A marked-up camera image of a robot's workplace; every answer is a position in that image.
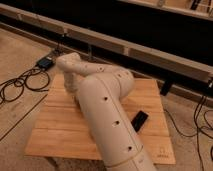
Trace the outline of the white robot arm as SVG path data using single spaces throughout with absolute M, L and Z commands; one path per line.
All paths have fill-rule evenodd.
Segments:
M 77 53 L 59 57 L 56 64 L 65 88 L 77 97 L 107 171 L 157 171 L 121 105 L 133 89 L 132 73 L 86 62 Z

